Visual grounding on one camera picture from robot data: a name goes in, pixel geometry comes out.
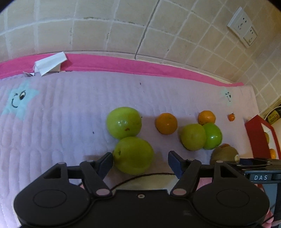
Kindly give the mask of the green apple front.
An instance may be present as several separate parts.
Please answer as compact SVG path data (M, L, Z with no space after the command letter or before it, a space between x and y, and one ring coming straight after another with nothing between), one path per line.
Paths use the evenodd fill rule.
M153 148L139 137L121 139L112 154L116 168L129 175L144 173L154 160Z

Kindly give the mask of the orange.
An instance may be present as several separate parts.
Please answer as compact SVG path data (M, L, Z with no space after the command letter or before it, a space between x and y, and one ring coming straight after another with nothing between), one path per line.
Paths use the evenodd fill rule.
M156 118L155 127L161 134L170 135L177 130L178 121L171 113L162 113Z
M198 114L198 123L204 125L206 123L215 123L216 116L209 110L204 110Z

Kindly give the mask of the red and white tray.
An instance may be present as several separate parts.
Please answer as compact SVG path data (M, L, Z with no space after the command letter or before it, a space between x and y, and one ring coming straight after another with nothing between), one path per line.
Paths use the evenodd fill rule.
M280 144L275 129L259 115L245 123L254 158L280 159Z

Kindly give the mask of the brown kiwi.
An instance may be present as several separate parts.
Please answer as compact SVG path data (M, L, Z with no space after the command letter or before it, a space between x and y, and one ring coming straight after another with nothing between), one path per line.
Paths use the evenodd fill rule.
M210 164L214 164L218 160L223 162L239 163L240 156L234 147L228 144L222 144L213 150L210 158Z

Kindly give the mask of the bright green apple right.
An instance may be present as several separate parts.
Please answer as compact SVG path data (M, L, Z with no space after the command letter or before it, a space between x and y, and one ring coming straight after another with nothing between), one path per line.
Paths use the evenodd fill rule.
M218 147L222 142L222 133L220 128L214 123L206 123L203 125L206 132L205 150L212 150Z

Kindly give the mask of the green apple back left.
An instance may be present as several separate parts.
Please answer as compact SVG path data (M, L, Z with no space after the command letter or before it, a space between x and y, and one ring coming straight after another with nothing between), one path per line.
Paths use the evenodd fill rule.
M116 139L137 136L142 127L141 115L131 107L119 107L112 110L106 119L109 134Z

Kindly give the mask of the pink fleece mat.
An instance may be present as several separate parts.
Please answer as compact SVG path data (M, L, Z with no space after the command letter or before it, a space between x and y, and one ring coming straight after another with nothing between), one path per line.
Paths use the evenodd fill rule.
M118 107L139 112L139 137L154 149L154 160L145 176L135 180L111 169L105 178L109 187L171 189L177 179L168 166L169 151L209 162L210 151L187 151L178 133L157 131L154 121L161 113L171 113L183 127L196 123L201 111L212 111L223 143L242 157L252 155L244 124L259 110L251 86L145 61L78 54L67 58L61 72L46 76L25 76L39 56L1 64L1 227L19 226L15 196L54 164L79 165L114 150L118 141L107 131L106 118Z

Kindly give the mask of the tiny orange kumquat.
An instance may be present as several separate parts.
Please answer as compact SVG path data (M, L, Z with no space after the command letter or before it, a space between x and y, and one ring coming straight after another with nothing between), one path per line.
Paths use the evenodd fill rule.
M235 120L235 114L234 114L234 113L229 114L229 115L228 115L228 120L229 120L230 122L234 121L234 120Z

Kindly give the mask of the white folded paper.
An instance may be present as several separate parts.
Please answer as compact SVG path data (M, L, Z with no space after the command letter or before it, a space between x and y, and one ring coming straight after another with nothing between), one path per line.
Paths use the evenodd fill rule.
M64 52L51 55L49 57L35 61L34 73L40 76L44 76L47 73L60 72L61 65L67 60Z

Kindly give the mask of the white wall socket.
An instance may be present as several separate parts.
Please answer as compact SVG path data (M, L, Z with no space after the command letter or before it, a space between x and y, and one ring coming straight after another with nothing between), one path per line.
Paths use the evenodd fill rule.
M227 27L239 38L246 48L249 48L258 36L252 21L242 7L237 9Z

